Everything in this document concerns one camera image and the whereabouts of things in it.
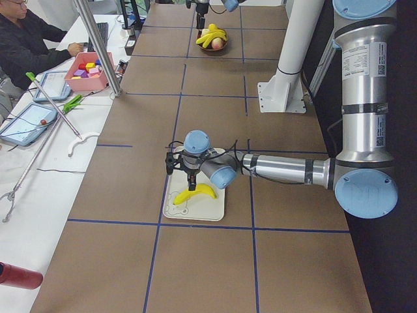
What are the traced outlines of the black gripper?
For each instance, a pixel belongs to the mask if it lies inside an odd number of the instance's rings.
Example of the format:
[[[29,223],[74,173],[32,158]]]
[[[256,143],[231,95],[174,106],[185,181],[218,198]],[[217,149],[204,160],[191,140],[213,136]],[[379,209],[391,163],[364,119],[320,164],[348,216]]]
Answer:
[[[196,12],[196,27],[204,28],[205,27],[205,13]]]
[[[197,174],[200,172],[199,166],[182,159],[181,168],[187,174],[188,190],[195,191]]]

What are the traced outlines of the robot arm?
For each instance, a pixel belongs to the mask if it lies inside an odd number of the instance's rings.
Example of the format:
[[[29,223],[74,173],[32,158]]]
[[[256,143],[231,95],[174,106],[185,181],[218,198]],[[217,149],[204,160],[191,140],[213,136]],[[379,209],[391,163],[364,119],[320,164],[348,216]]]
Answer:
[[[222,1],[223,6],[225,7],[226,11],[232,12],[234,11],[239,4],[245,2],[245,0],[225,0]],[[202,30],[205,27],[205,15],[209,11],[209,0],[197,0],[197,1],[188,1],[187,7],[190,8],[191,4],[195,4],[195,11],[196,11],[196,28],[198,30]]]
[[[319,90],[334,54],[341,52],[342,104],[336,125],[324,127],[336,156],[327,160],[254,155],[230,148],[218,153],[200,130],[189,132],[167,173],[182,170],[195,190],[198,173],[216,187],[227,187],[237,173],[284,185],[321,185],[333,190],[340,206],[358,218],[379,218],[397,204],[393,157],[386,151],[387,41],[397,26],[395,1],[334,1],[334,27],[310,83]]]

